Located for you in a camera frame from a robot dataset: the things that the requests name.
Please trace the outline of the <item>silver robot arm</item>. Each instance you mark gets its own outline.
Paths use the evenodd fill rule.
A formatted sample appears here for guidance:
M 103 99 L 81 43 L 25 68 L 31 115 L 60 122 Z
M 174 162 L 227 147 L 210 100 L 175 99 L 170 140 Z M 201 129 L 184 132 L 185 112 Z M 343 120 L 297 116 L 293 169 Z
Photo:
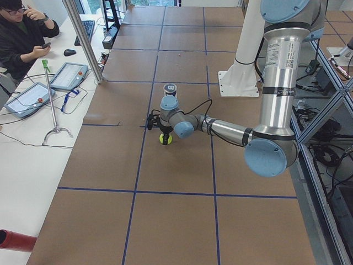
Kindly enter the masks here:
M 261 97 L 260 121 L 246 128 L 179 108 L 176 87 L 166 84 L 156 121 L 163 145 L 202 131 L 245 148 L 248 167 L 263 177 L 282 174 L 298 156 L 290 128 L 300 46 L 323 35 L 326 1 L 246 1 L 233 65 L 218 74 L 223 97 Z

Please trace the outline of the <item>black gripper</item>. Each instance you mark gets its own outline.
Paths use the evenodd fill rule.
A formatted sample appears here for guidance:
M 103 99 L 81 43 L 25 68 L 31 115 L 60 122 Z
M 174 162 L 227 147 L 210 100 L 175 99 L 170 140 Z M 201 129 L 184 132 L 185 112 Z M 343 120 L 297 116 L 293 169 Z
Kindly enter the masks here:
M 162 132 L 162 145 L 169 145 L 169 133 L 173 131 L 170 125 L 165 125 L 162 121 L 159 122 L 159 128 Z

